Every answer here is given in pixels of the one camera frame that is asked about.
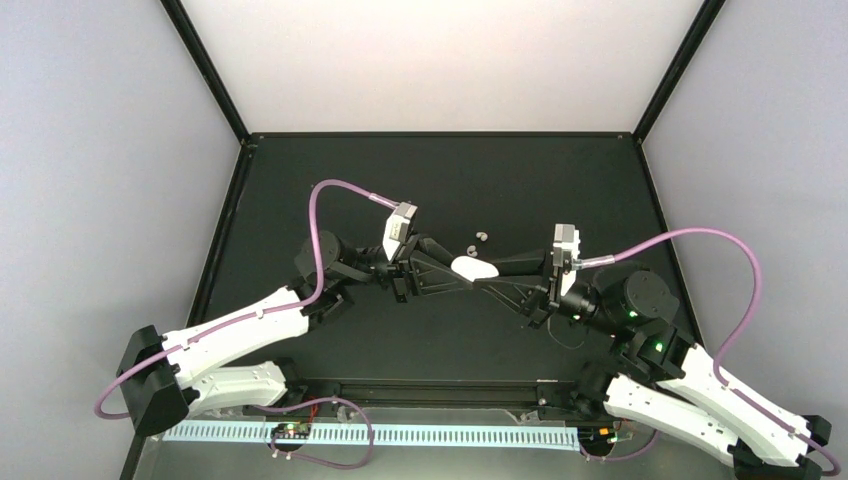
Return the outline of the white earbud case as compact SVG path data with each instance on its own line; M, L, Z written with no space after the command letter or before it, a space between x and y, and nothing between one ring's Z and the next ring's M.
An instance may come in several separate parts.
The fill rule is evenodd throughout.
M454 258L450 268L454 273L469 282L495 278L500 275L499 270L492 263L467 255Z

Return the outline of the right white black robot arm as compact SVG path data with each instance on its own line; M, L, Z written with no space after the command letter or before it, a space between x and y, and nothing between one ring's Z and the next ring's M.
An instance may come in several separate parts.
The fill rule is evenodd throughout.
M558 247L500 262L466 256L452 269L534 323L561 318L611 339L608 359L586 365L569 392L578 416L642 423L710 454L738 479L838 474L812 459L830 423L786 410L729 373L675 326L679 300L649 268Z

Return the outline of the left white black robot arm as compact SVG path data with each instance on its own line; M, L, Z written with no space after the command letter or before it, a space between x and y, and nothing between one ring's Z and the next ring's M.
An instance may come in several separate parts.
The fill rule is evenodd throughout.
M135 434L153 436L208 410L279 402L293 381L283 361L239 366L237 360L329 320L346 303L350 284L384 286L403 301L466 290L498 273L420 235L354 248L329 231L304 244L296 266L290 284L216 320L166 333L148 325L131 334L116 381Z

